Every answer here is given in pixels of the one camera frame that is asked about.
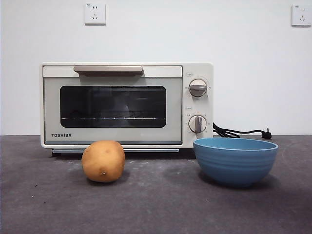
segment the table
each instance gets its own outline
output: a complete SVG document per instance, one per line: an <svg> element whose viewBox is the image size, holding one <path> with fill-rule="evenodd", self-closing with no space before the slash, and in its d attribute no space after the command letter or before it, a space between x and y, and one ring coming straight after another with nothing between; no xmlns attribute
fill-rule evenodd
<svg viewBox="0 0 312 234"><path fill-rule="evenodd" d="M311 234L312 136L273 136L270 174L247 189L206 177L192 150L128 153L122 177L89 181L81 154L1 137L3 234Z"/></svg>

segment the oven rack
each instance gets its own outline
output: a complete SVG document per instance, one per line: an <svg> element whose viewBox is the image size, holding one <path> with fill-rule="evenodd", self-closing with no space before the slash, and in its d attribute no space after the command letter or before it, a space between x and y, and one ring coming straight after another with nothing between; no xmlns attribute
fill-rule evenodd
<svg viewBox="0 0 312 234"><path fill-rule="evenodd" d="M86 114L77 112L72 117L61 117L61 119L80 119L80 120L112 120L112 119L128 119L128 120L165 120L166 117L155 117L155 112L149 111L126 111L126 112L106 112L105 114L100 113L98 116L106 117L85 117Z"/></svg>

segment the ceramic bowl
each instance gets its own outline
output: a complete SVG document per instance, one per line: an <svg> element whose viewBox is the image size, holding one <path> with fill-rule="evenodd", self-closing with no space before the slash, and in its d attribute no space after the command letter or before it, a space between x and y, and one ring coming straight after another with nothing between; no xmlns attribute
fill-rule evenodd
<svg viewBox="0 0 312 234"><path fill-rule="evenodd" d="M243 138L201 138L193 142L202 171L216 182L248 187L271 170L278 145Z"/></svg>

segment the power cord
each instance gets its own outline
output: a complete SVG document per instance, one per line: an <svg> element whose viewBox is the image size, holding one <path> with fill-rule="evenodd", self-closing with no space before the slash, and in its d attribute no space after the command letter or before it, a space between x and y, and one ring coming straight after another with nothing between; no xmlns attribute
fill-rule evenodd
<svg viewBox="0 0 312 234"><path fill-rule="evenodd" d="M268 128L266 132L262 130L252 130L252 131L243 132L243 131L220 128L214 123L214 132L217 133L220 137L240 138L239 135L236 133L240 133L240 134L261 133L261 137L263 139L268 140L272 138L272 134L269 132Z"/></svg>

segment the control knob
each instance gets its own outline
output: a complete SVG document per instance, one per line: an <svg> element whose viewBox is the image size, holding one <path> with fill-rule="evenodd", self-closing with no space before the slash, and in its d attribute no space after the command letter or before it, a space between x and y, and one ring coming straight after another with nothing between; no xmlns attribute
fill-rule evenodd
<svg viewBox="0 0 312 234"><path fill-rule="evenodd" d="M195 79L190 83L189 91L194 97L201 97L207 92L207 85L202 79Z"/></svg>
<svg viewBox="0 0 312 234"><path fill-rule="evenodd" d="M201 133L206 129L206 119L203 116L193 116L190 118L189 127L194 133Z"/></svg>

